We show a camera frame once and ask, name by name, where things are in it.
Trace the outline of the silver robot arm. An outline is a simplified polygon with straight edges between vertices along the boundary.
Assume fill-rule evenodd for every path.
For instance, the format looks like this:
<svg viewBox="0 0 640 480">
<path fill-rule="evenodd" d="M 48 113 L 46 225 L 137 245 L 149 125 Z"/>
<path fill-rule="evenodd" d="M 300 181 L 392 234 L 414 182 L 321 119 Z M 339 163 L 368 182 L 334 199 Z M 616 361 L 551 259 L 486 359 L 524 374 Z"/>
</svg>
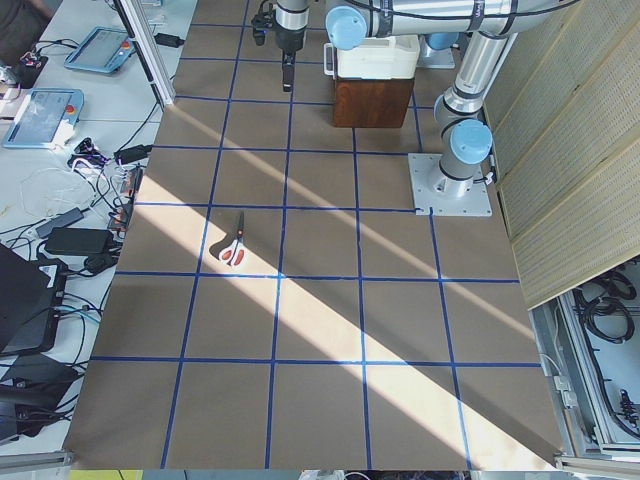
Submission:
<svg viewBox="0 0 640 480">
<path fill-rule="evenodd" d="M 572 1 L 329 1 L 325 28 L 332 46 L 346 52 L 370 39 L 416 37 L 417 66 L 454 67 L 451 48 L 470 37 L 454 83 L 436 101 L 443 131 L 475 117 L 509 44 Z"/>
<path fill-rule="evenodd" d="M 282 87 L 294 86 L 296 54 L 304 47 L 309 18 L 307 0 L 277 0 L 275 7 L 276 44 L 282 51 Z"/>
</svg>

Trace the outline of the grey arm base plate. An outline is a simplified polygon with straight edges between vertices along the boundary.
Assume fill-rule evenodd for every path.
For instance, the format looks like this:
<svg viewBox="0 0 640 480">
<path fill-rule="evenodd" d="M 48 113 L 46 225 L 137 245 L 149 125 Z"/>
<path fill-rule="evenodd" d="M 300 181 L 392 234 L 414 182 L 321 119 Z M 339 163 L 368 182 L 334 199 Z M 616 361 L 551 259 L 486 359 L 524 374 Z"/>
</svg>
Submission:
<svg viewBox="0 0 640 480">
<path fill-rule="evenodd" d="M 490 217 L 492 207 L 479 166 L 467 180 L 453 180 L 440 169 L 441 154 L 410 153 L 408 166 L 417 215 Z"/>
</svg>

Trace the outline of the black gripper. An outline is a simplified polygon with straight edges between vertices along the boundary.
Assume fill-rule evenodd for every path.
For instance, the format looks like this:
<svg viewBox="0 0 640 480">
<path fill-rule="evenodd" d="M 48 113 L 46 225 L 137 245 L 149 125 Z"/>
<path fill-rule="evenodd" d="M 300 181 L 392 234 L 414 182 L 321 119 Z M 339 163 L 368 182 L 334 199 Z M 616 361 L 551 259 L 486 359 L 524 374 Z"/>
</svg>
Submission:
<svg viewBox="0 0 640 480">
<path fill-rule="evenodd" d="M 282 52 L 282 88 L 291 92 L 295 79 L 295 52 L 303 48 L 303 29 L 287 29 L 275 24 L 276 44 Z"/>
</svg>

